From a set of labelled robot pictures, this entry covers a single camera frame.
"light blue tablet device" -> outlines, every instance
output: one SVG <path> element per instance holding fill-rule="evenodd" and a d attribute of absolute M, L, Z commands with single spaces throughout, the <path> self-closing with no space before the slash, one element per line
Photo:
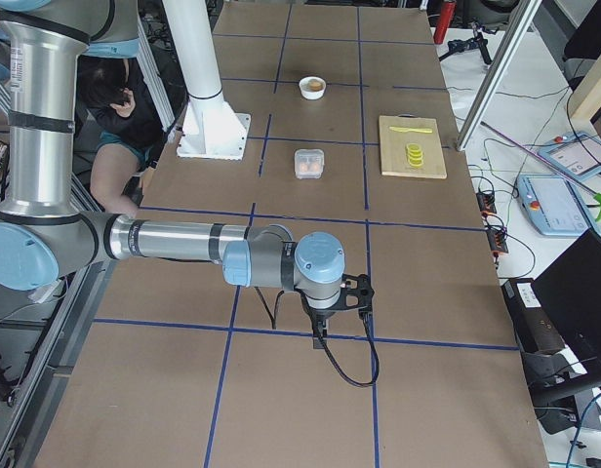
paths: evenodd
<path fill-rule="evenodd" d="M 549 141 L 538 154 L 561 172 L 580 182 L 601 173 L 601 141 L 585 132 L 578 132 L 580 141 L 569 132 L 563 141 Z"/>
<path fill-rule="evenodd" d="M 559 175 L 522 174 L 517 188 L 526 216 L 544 236 L 579 237 L 595 219 L 574 185 Z"/>

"light blue cap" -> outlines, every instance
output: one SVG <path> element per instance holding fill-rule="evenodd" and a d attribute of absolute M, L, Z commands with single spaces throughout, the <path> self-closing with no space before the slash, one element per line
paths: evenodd
<path fill-rule="evenodd" d="M 138 55 L 139 49 L 138 38 L 119 42 L 93 42 L 84 55 L 102 59 L 130 59 Z"/>
<path fill-rule="evenodd" d="M 222 275 L 229 285 L 251 285 L 251 251 L 246 240 L 226 245 L 222 256 Z"/>
<path fill-rule="evenodd" d="M 333 283 L 343 274 L 343 247 L 327 232 L 313 232 L 300 239 L 294 258 L 300 273 L 315 283 Z"/>
<path fill-rule="evenodd" d="M 34 290 L 58 277 L 58 262 L 45 243 L 24 227 L 0 222 L 0 284 Z"/>
<path fill-rule="evenodd" d="M 10 12 L 29 12 L 48 3 L 51 3 L 51 0 L 0 0 L 0 8 Z"/>

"white sticker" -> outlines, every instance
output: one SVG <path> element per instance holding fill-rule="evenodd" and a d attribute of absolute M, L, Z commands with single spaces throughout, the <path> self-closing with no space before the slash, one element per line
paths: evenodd
<path fill-rule="evenodd" d="M 10 51 L 10 91 L 23 91 L 23 50 L 13 47 Z"/>
<path fill-rule="evenodd" d="M 535 307 L 541 307 L 541 304 L 537 300 L 535 292 L 533 291 L 530 283 L 518 283 L 517 290 L 519 291 L 519 295 L 522 298 L 526 308 L 532 309 Z"/>

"person's hand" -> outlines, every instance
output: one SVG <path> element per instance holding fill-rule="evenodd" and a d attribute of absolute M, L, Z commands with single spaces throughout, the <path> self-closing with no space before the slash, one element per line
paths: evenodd
<path fill-rule="evenodd" d="M 132 112 L 136 108 L 136 102 L 134 101 L 134 92 L 132 90 L 125 88 L 123 91 L 125 92 L 127 102 L 123 105 L 111 103 L 109 106 L 114 109 L 118 115 L 126 119 L 132 115 Z"/>

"computer monitor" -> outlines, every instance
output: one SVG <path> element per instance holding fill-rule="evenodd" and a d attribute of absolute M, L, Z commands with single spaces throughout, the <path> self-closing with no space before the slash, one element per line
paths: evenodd
<path fill-rule="evenodd" d="M 589 229 L 533 282 L 533 291 L 587 374 L 531 393 L 536 406 L 601 388 L 601 237 Z"/>

